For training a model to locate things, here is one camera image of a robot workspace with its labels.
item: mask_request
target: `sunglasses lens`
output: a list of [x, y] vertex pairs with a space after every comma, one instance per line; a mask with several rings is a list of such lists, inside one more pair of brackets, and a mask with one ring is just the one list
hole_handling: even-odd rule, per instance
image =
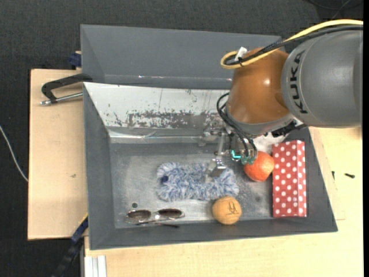
[[159, 215], [166, 216], [168, 218], [176, 219], [182, 215], [182, 211], [174, 208], [167, 208], [158, 211]]
[[135, 210], [128, 213], [128, 217], [135, 220], [145, 220], [150, 218], [151, 212], [148, 210]]

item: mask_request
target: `black cable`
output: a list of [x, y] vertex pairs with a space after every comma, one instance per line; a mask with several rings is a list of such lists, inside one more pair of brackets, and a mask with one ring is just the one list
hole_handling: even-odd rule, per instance
[[331, 8], [331, 7], [319, 4], [319, 3], [315, 2], [314, 0], [302, 0], [302, 1], [306, 1], [306, 2], [308, 2], [308, 3], [310, 3], [314, 6], [317, 6], [319, 8], [337, 11], [337, 13], [332, 17], [332, 19], [334, 19], [339, 13], [342, 13], [344, 10], [353, 9], [353, 8], [358, 7], [358, 6], [360, 6], [361, 4], [364, 3], [364, 0], [361, 0], [359, 3], [357, 3], [355, 5], [352, 5], [350, 7], [345, 7], [346, 5], [348, 5], [353, 0], [347, 0], [346, 2], [343, 2], [343, 0], [341, 0], [341, 6], [339, 8]]
[[247, 156], [249, 156], [249, 151], [248, 151], [248, 146], [246, 141], [248, 141], [250, 143], [250, 145], [253, 147], [255, 153], [257, 153], [257, 148], [252, 140], [252, 138], [250, 137], [250, 135], [248, 135], [247, 133], [245, 133], [240, 127], [238, 127], [238, 125], [236, 123], [234, 123], [234, 121], [232, 121], [227, 115], [226, 113], [223, 111], [224, 107], [226, 106], [227, 103], [224, 103], [221, 107], [219, 107], [219, 104], [221, 102], [222, 99], [224, 99], [227, 95], [229, 95], [229, 92], [221, 95], [217, 101], [216, 107], [217, 107], [217, 111], [218, 114], [220, 116], [220, 118], [229, 126], [231, 126], [234, 131], [236, 132], [236, 134], [238, 135], [238, 137], [240, 138], [245, 151], [247, 152]]
[[309, 34], [306, 34], [304, 36], [297, 37], [297, 38], [294, 38], [294, 39], [291, 39], [291, 40], [288, 40], [288, 41], [286, 41], [286, 39], [281, 39], [281, 40], [278, 40], [278, 41], [276, 41], [276, 42], [260, 49], [259, 51], [257, 51], [253, 55], [249, 55], [248, 57], [245, 57], [245, 58], [242, 58], [242, 59], [239, 58], [238, 61], [232, 61], [231, 63], [229, 63], [229, 61], [234, 59], [234, 56], [230, 55], [229, 58], [225, 59], [224, 63], [226, 65], [229, 65], [229, 66], [242, 64], [243, 62], [247, 62], [247, 61], [249, 61], [249, 60], [251, 60], [255, 57], [258, 57], [258, 56], [260, 56], [264, 53], [268, 53], [272, 50], [281, 48], [281, 47], [286, 46], [288, 44], [291, 44], [293, 42], [295, 43], [295, 42], [306, 41], [306, 40], [316, 38], [316, 37], [319, 37], [319, 36], [322, 36], [322, 35], [325, 35], [325, 34], [328, 34], [328, 33], [339, 32], [339, 31], [348, 31], [348, 30], [357, 30], [357, 29], [363, 29], [363, 26], [362, 25], [349, 25], [349, 26], [345, 26], [345, 27], [326, 28], [322, 31], [309, 33]]

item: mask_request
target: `metal clamp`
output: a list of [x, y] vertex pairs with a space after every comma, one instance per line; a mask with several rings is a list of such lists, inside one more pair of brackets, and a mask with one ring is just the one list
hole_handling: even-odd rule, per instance
[[57, 98], [51, 92], [53, 89], [57, 89], [57, 88], [64, 87], [67, 85], [72, 85], [72, 84], [79, 83], [79, 82], [93, 82], [93, 81], [92, 81], [92, 78], [88, 76], [87, 74], [78, 74], [78, 75], [73, 75], [70, 77], [66, 77], [66, 78], [62, 78], [62, 79], [58, 79], [58, 80], [45, 83], [42, 86], [41, 91], [48, 98], [48, 100], [44, 100], [40, 104], [42, 105], [55, 104], [63, 100], [69, 100], [69, 99], [82, 96], [82, 92], [80, 92], [80, 93], [74, 93], [72, 95], [62, 96], [61, 98]]

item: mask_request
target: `wooden table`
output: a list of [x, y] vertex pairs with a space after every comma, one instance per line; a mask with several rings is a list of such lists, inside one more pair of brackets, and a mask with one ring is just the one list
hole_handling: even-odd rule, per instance
[[[39, 104], [44, 83], [79, 72], [31, 72], [29, 240], [70, 237], [87, 212], [82, 101]], [[110, 250], [89, 250], [86, 236], [85, 255], [106, 255], [108, 277], [363, 276], [361, 130], [310, 130], [338, 232]]]

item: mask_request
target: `white object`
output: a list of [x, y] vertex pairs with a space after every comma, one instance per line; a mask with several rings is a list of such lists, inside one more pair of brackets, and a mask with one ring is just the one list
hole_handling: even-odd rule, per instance
[[93, 277], [93, 264], [92, 264], [92, 256], [85, 256], [85, 276], [84, 277]]
[[247, 53], [247, 49], [244, 47], [241, 47], [238, 49], [238, 53], [235, 56], [235, 61], [238, 61], [239, 58], [243, 58], [243, 56]]
[[97, 257], [97, 265], [99, 267], [99, 277], [107, 277], [106, 257], [105, 256], [98, 256]]
[[105, 256], [86, 256], [84, 263], [84, 277], [107, 277]]

